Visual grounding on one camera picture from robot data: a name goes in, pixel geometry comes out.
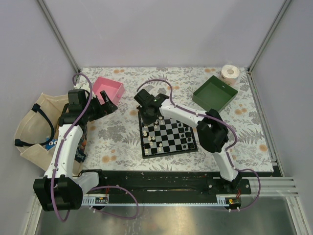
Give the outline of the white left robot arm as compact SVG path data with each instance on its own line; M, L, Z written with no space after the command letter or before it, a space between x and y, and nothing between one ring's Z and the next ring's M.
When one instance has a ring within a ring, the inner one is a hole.
M97 172L83 173L73 178L73 165L79 142L87 129L87 123L100 119L117 110L105 91L101 91L104 103L90 97L84 89L68 92L68 103L59 118L58 140L53 158L44 177L36 179L33 189L44 211L77 210L83 196L93 190L102 193L106 181Z

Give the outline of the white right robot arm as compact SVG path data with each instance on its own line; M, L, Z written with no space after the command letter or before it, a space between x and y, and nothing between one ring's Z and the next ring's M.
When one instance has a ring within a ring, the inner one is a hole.
M164 116L195 128L201 147L213 154L219 167L221 187L229 194L240 188L241 176L227 156L228 128L216 110L211 109L205 114L200 114L197 110L174 105L167 95L153 96L145 89L140 90L134 99L139 104L137 109L146 125Z

